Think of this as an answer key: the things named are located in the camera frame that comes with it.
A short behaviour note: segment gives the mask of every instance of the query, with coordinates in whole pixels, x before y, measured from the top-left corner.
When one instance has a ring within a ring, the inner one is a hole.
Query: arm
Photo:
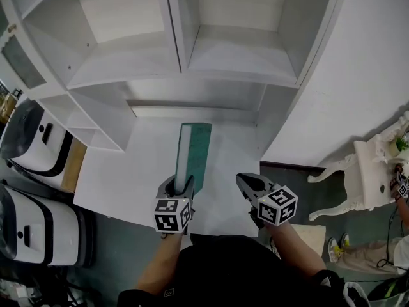
[[[403,223],[407,228],[409,228],[409,207],[406,204],[406,201],[400,198],[396,201],[396,205]]]
[[[327,269],[322,258],[312,250],[288,222],[280,226],[265,223],[283,262],[311,277]]]
[[[138,280],[136,289],[159,295],[172,280],[178,262],[182,233],[168,235]]]

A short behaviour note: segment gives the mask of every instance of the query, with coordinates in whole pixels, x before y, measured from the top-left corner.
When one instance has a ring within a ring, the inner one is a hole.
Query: ornate table leg
[[[353,200],[345,200],[342,202],[342,204],[332,207],[332,208],[327,208],[327,209],[321,209],[317,210],[316,212],[312,212],[309,214],[308,219],[310,221],[314,221],[318,216],[322,215],[328,215],[328,216],[336,216],[336,215],[341,215],[345,214],[346,212],[349,212],[350,210],[364,210],[366,209],[364,204],[358,201],[362,201],[363,197],[355,197]]]
[[[314,176],[308,176],[307,181],[309,183],[316,183],[316,182],[321,182],[322,180],[326,179],[330,175],[334,174],[336,171],[344,171],[348,167],[354,165],[357,162],[357,155],[354,153],[351,155],[347,155],[345,159],[341,161],[337,161],[329,165],[325,170],[318,175],[317,177]]]

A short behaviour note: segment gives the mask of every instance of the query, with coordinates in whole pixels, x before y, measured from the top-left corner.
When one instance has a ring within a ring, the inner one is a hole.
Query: white table
[[[103,215],[153,227],[152,203],[159,185],[173,175],[179,118],[137,118],[126,152],[87,149],[74,203]],[[195,195],[190,233],[256,237],[250,203],[236,185],[236,174],[259,173],[254,127],[213,123],[206,175]]]
[[[405,162],[403,156],[393,158],[389,153],[389,141],[402,135],[409,126],[409,111],[392,126],[375,135],[368,142],[355,141],[355,153],[329,165],[317,177],[308,177],[309,183],[321,182],[336,171],[345,172],[346,200],[342,204],[321,209],[309,215],[310,221],[318,216],[334,216],[349,210],[373,210],[394,201],[390,197],[390,180],[397,162]]]

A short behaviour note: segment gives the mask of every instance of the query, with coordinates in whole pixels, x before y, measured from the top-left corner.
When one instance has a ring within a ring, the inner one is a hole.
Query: white wall
[[[409,101],[409,0],[344,0],[327,47],[264,161],[316,166]]]

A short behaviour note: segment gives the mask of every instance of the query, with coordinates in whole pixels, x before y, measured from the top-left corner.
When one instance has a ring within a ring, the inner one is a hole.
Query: pants
[[[401,238],[389,241],[389,261],[394,262],[394,252]],[[350,246],[344,248],[344,253],[337,265],[354,271],[372,274],[397,274],[397,268],[391,264],[377,267],[381,259],[386,259],[386,241],[375,241],[361,246]]]

